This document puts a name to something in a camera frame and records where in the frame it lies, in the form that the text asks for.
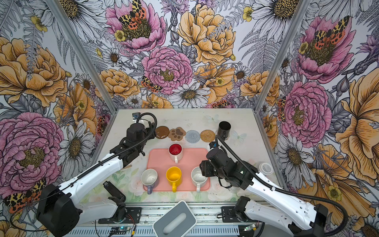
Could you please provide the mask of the black mug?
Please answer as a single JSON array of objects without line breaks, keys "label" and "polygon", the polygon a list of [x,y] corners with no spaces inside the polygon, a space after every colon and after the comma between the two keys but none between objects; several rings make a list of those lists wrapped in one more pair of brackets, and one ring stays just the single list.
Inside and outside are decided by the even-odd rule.
[{"label": "black mug", "polygon": [[217,135],[221,137],[222,140],[226,140],[230,135],[231,127],[231,124],[227,121],[220,122],[217,130]]}]

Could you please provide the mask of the brown paw print coaster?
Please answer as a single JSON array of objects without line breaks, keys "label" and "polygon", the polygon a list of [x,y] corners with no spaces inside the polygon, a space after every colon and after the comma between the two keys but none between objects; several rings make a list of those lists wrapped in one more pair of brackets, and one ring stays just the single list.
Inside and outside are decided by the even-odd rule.
[{"label": "brown paw print coaster", "polygon": [[186,131],[181,127],[170,129],[168,137],[171,141],[181,141],[186,135]]}]

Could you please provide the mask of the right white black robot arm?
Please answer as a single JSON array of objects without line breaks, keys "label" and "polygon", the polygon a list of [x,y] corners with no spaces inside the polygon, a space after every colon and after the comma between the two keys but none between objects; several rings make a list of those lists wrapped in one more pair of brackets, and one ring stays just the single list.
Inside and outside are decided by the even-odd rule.
[{"label": "right white black robot arm", "polygon": [[[209,146],[206,161],[199,166],[203,176],[225,180],[227,189],[241,188],[271,204],[271,207],[265,207],[248,197],[240,197],[234,206],[234,214],[241,222],[261,221],[293,237],[331,237],[347,226],[347,211],[336,201],[282,189],[253,165],[243,161],[219,135]],[[342,213],[340,225],[329,232],[325,231],[325,225],[330,215],[324,203],[331,204]]]}]

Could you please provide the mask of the white mug red inside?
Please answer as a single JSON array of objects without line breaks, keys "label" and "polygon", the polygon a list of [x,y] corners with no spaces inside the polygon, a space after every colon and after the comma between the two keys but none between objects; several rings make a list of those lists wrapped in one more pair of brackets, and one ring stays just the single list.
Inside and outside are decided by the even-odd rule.
[{"label": "white mug red inside", "polygon": [[179,161],[183,158],[184,150],[183,147],[178,143],[170,145],[168,152],[170,158],[175,162],[175,164],[178,164]]}]

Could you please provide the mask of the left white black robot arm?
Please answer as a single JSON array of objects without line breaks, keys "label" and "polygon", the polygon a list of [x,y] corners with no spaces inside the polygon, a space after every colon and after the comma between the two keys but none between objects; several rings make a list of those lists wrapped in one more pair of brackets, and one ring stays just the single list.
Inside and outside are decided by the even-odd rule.
[{"label": "left white black robot arm", "polygon": [[77,225],[99,219],[122,221],[126,217],[126,208],[116,196],[87,205],[81,205],[80,201],[107,177],[144,156],[143,149],[148,140],[155,138],[157,125],[154,114],[140,114],[127,129],[126,136],[103,159],[58,186],[47,185],[41,192],[37,220],[55,237],[63,237]]}]

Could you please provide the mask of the white mug off tray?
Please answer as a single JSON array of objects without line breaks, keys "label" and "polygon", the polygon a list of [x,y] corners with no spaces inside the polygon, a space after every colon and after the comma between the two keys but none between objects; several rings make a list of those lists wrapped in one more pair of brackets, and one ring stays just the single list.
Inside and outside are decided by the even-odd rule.
[{"label": "white mug off tray", "polygon": [[149,128],[151,122],[145,118],[142,118],[139,119],[138,123],[143,124],[145,128]]}]

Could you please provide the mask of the glossy brown round coaster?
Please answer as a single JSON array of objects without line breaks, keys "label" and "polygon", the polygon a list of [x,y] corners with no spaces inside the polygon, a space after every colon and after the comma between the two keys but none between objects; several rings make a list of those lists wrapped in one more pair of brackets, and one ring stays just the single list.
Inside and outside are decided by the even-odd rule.
[{"label": "glossy brown round coaster", "polygon": [[165,139],[169,135],[170,129],[166,126],[159,126],[156,128],[155,133],[157,139]]}]

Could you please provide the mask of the grey blue round coaster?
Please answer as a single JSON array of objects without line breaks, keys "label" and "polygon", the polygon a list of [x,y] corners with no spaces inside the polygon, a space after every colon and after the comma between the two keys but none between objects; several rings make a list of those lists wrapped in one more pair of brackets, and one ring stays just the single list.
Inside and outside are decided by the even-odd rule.
[{"label": "grey blue round coaster", "polygon": [[186,133],[185,139],[191,144],[195,144],[200,140],[200,133],[195,130],[189,130]]}]

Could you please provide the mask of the woven wicker round coaster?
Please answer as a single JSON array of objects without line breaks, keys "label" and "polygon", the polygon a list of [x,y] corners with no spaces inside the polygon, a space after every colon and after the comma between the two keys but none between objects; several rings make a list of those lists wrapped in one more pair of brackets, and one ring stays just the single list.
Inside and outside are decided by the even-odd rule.
[{"label": "woven wicker round coaster", "polygon": [[206,143],[211,143],[212,141],[215,140],[215,132],[212,131],[212,130],[204,130],[200,133],[200,139],[203,141],[203,142],[206,142]]}]

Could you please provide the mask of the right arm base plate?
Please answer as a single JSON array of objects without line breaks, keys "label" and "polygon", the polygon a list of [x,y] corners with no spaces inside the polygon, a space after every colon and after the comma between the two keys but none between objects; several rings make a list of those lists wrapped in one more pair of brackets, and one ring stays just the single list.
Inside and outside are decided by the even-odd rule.
[{"label": "right arm base plate", "polygon": [[245,213],[245,208],[236,206],[222,206],[221,207],[221,218],[224,223],[253,223],[257,220],[252,220],[248,218]]}]

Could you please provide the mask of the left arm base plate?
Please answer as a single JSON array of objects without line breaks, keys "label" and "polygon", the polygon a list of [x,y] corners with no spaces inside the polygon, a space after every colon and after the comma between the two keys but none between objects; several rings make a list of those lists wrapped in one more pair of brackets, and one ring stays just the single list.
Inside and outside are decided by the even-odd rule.
[{"label": "left arm base plate", "polygon": [[142,208],[125,207],[117,210],[111,218],[99,219],[99,224],[138,224],[141,218]]}]

